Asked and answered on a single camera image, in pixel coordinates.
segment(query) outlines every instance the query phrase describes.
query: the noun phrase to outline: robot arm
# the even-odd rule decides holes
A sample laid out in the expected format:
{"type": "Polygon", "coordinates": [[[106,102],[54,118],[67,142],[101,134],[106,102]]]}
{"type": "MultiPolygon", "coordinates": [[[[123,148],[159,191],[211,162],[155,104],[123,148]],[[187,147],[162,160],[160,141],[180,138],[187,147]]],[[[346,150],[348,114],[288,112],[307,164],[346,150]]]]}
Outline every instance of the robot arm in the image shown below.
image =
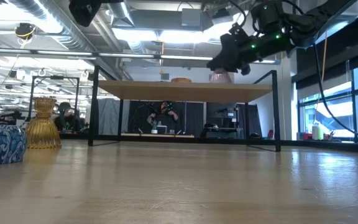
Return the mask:
{"type": "Polygon", "coordinates": [[[211,70],[223,68],[228,72],[241,69],[250,72],[249,64],[264,57],[286,51],[291,55],[296,48],[313,45],[329,28],[329,21],[342,14],[357,0],[328,0],[303,15],[287,14],[282,0],[263,0],[251,10],[253,23],[257,22],[262,37],[248,36],[237,23],[230,34],[221,36],[222,51],[208,62],[211,70]]]}

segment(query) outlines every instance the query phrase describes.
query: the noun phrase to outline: gold vase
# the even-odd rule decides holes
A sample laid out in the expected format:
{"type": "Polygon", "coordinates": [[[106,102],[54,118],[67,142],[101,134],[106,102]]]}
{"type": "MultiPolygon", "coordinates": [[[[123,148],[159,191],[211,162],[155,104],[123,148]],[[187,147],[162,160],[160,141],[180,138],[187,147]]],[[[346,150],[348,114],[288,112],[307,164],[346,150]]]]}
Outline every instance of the gold vase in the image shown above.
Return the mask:
{"type": "Polygon", "coordinates": [[[34,98],[37,116],[25,129],[29,149],[60,149],[62,146],[57,127],[50,119],[55,103],[52,98],[34,98]]]}

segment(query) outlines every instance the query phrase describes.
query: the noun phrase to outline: black curtain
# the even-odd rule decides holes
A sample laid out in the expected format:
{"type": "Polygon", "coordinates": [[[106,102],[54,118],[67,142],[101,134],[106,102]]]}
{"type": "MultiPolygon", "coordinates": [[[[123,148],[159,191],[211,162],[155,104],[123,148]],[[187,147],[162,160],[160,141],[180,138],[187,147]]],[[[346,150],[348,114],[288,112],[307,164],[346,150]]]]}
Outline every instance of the black curtain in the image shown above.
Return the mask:
{"type": "MultiPolygon", "coordinates": [[[[147,118],[154,111],[158,111],[162,101],[131,101],[129,107],[128,132],[139,133],[140,128],[143,133],[151,132],[151,125],[147,118]]],[[[186,131],[186,134],[192,134],[199,137],[203,130],[203,104],[173,102],[173,111],[179,116],[177,130],[186,131]],[[185,127],[185,107],[187,111],[185,127]]]]}
{"type": "MultiPolygon", "coordinates": [[[[241,128],[240,138],[246,138],[246,128],[245,128],[245,119],[246,119],[246,106],[243,104],[237,105],[239,108],[239,128],[241,128]]],[[[262,129],[260,127],[259,112],[257,105],[248,105],[249,112],[249,133],[257,133],[262,136],[262,129]]]]}

